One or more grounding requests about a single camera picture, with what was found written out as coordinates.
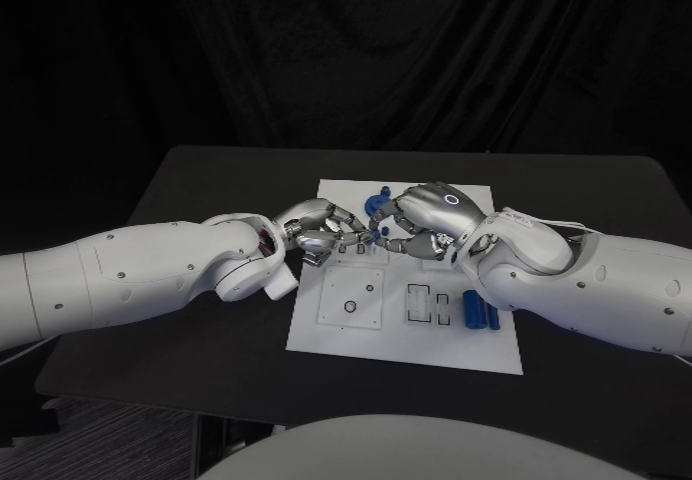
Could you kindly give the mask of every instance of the dark table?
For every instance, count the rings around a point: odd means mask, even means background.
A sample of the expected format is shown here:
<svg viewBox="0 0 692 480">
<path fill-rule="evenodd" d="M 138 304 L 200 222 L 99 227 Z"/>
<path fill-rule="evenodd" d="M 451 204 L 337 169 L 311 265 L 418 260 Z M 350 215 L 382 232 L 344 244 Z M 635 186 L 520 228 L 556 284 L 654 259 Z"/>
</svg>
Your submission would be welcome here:
<svg viewBox="0 0 692 480">
<path fill-rule="evenodd" d="M 692 247 L 692 218 L 648 158 L 177 147 L 129 223 L 272 216 L 320 178 L 490 185 L 494 205 Z M 299 253 L 288 254 L 299 272 Z M 302 424 L 367 413 L 493 425 L 624 467 L 692 472 L 692 369 L 514 314 L 523 376 L 285 351 L 295 292 L 213 292 L 148 321 L 63 335 L 38 392 Z"/>
</svg>

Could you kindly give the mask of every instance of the white board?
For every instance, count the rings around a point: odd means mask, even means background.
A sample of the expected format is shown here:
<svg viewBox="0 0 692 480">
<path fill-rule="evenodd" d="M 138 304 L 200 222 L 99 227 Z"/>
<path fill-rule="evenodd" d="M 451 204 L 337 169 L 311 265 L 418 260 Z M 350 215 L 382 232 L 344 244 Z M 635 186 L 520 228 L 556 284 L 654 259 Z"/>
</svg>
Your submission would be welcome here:
<svg viewBox="0 0 692 480">
<path fill-rule="evenodd" d="M 389 186 L 393 198 L 418 183 L 321 180 L 317 197 L 327 198 L 367 224 L 364 202 L 379 194 L 383 185 Z M 490 187 L 454 187 L 485 214 L 494 211 Z M 382 226 L 389 226 L 389 238 L 408 237 L 390 218 Z M 500 330 L 470 330 L 464 326 L 461 297 L 471 284 L 462 274 L 451 271 L 451 253 L 442 262 L 429 262 L 386 252 L 374 245 L 359 253 L 353 246 L 346 252 L 334 252 L 321 268 L 302 265 L 286 350 L 521 375 L 511 313 L 498 312 Z M 382 273 L 380 283 L 374 272 Z M 448 325 L 446 321 L 441 325 L 436 320 L 408 320 L 409 284 L 428 287 L 431 303 L 438 298 L 448 301 Z M 367 285 L 373 286 L 373 295 L 366 295 Z M 348 301 L 356 303 L 351 313 L 344 310 Z"/>
</svg>

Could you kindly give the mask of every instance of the black curtain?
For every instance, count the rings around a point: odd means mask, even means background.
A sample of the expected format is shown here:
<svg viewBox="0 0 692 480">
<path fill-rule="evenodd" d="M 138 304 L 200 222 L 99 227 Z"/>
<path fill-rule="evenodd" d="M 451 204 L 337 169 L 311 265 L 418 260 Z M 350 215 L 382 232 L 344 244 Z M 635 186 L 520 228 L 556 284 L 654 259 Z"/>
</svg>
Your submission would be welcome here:
<svg viewBox="0 0 692 480">
<path fill-rule="evenodd" d="M 690 24 L 673 0 L 2 2 L 0 254 L 122 225 L 175 144 L 647 155 L 689 204 Z M 0 367 L 0 425 L 44 355 Z"/>
</svg>

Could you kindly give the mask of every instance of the white cable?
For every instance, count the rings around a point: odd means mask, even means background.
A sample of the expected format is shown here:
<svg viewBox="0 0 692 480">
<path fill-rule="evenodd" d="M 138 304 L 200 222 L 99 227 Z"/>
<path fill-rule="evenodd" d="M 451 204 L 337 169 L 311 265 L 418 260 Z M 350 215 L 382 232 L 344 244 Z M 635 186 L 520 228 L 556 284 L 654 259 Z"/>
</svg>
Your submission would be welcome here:
<svg viewBox="0 0 692 480">
<path fill-rule="evenodd" d="M 13 362 L 17 358 L 23 357 L 28 352 L 36 350 L 46 342 L 49 342 L 54 337 L 44 338 L 38 343 L 34 343 L 27 349 L 21 350 L 15 355 L 13 355 L 10 358 L 5 358 L 0 362 L 0 367 L 5 365 L 7 363 Z"/>
<path fill-rule="evenodd" d="M 529 220 L 533 220 L 534 222 L 545 223 L 546 225 L 555 225 L 557 227 L 565 227 L 565 228 L 575 228 L 578 230 L 583 230 L 586 232 L 592 233 L 601 233 L 598 230 L 594 230 L 592 228 L 588 228 L 583 226 L 582 223 L 578 222 L 563 222 L 557 220 L 543 220 L 542 218 L 532 217 L 530 215 L 526 215 L 521 212 L 517 212 L 514 209 L 504 207 L 503 211 L 507 213 L 516 213 L 519 216 L 527 218 Z"/>
<path fill-rule="evenodd" d="M 673 357 L 674 357 L 681 363 L 686 363 L 686 364 L 692 367 L 692 362 L 689 362 L 687 360 L 684 360 L 679 355 L 673 355 Z"/>
</svg>

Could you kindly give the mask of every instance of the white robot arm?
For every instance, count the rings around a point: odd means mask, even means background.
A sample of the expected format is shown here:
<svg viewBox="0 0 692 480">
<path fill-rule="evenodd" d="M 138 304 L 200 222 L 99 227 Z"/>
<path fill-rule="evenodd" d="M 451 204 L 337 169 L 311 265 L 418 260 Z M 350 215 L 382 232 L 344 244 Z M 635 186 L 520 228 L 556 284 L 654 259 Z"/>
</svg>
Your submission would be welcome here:
<svg viewBox="0 0 692 480">
<path fill-rule="evenodd" d="M 353 232 L 328 228 L 327 220 Z M 305 263 L 320 266 L 338 245 L 369 239 L 354 216 L 314 199 L 273 221 L 230 214 L 201 224 L 139 225 L 1 256 L 0 350 L 151 318 L 183 308 L 206 290 L 232 302 L 263 288 L 276 300 L 297 286 L 284 264 L 286 250 L 302 248 Z"/>
<path fill-rule="evenodd" d="M 438 182 L 387 202 L 387 216 L 412 238 L 377 243 L 418 258 L 441 259 L 465 273 L 485 302 L 524 309 L 552 323 L 622 347 L 692 355 L 692 251 L 602 235 L 572 222 L 547 222 L 504 209 L 485 216 L 470 198 Z M 578 228 L 565 238 L 545 225 Z"/>
</svg>

